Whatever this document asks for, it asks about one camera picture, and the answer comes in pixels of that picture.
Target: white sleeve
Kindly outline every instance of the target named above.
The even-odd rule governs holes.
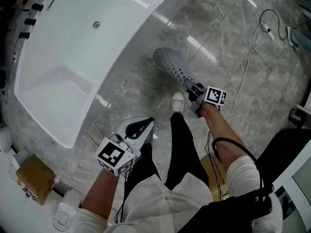
[[[235,160],[227,172],[229,196],[240,196],[259,189],[259,172],[249,156],[242,156]],[[283,213],[277,196],[269,195],[272,203],[272,212],[255,220],[253,232],[281,233]]]
[[[74,227],[74,233],[103,233],[107,228],[108,223],[103,217],[81,209]]]

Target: forearm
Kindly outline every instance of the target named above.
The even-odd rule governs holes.
[[[214,105],[204,103],[202,116],[204,116],[213,139],[225,137],[243,144]],[[228,142],[216,143],[217,152],[227,172],[230,165],[241,156],[247,155],[243,150]]]
[[[103,169],[83,201],[82,208],[108,220],[119,178]]]

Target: marble floor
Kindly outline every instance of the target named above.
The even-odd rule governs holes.
[[[285,26],[294,27],[305,21],[297,5],[299,0],[252,1],[257,7],[249,0],[190,0],[171,19],[173,24],[159,31],[157,38],[141,53],[140,60],[126,70],[127,78],[118,84],[119,90],[111,110],[96,119],[102,134],[110,135],[125,118],[153,116],[156,119],[155,135],[158,137],[153,141],[153,159],[161,178],[165,180],[171,152],[170,100],[172,93],[182,91],[182,88],[154,65],[152,53],[161,46],[172,47],[182,53],[192,73],[204,86],[226,90],[228,96],[221,113],[229,119],[248,53],[253,48],[252,40],[261,13],[268,8],[278,13],[283,37],[286,35]],[[27,13],[21,14],[9,34],[9,53],[27,16]],[[262,48],[262,54],[254,52],[250,55],[243,86],[229,121],[256,157],[262,154],[280,129],[290,127],[287,116],[302,99],[310,75],[307,68],[311,62],[310,55],[303,49],[295,52],[287,40],[279,39],[275,14],[266,13],[262,22],[269,25],[275,40],[258,30],[254,43]],[[93,155],[97,147],[85,133],[70,150],[51,139],[14,96],[16,68],[14,64],[9,79],[8,103],[1,103],[3,118],[12,131],[14,145],[17,149],[35,153],[59,175],[62,184],[78,189],[85,196],[101,170]],[[203,158],[206,154],[207,125],[203,119],[196,119],[192,114],[189,101],[186,102],[184,116],[197,152]],[[87,133],[96,142],[101,142],[95,127]],[[122,181],[119,182],[114,209],[119,207],[122,199]]]

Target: bathtub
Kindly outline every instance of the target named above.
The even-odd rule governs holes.
[[[98,110],[90,112],[94,100],[109,107],[113,81],[145,36],[186,2],[45,0],[20,53],[14,94],[56,142],[72,148],[88,114]]]

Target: sneaker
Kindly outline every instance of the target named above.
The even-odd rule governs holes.
[[[172,111],[173,113],[183,113],[185,106],[185,100],[181,92],[175,91],[172,96]]]
[[[288,39],[288,43],[290,44],[291,47],[294,46],[294,43],[291,40],[291,27],[287,27],[287,39]]]

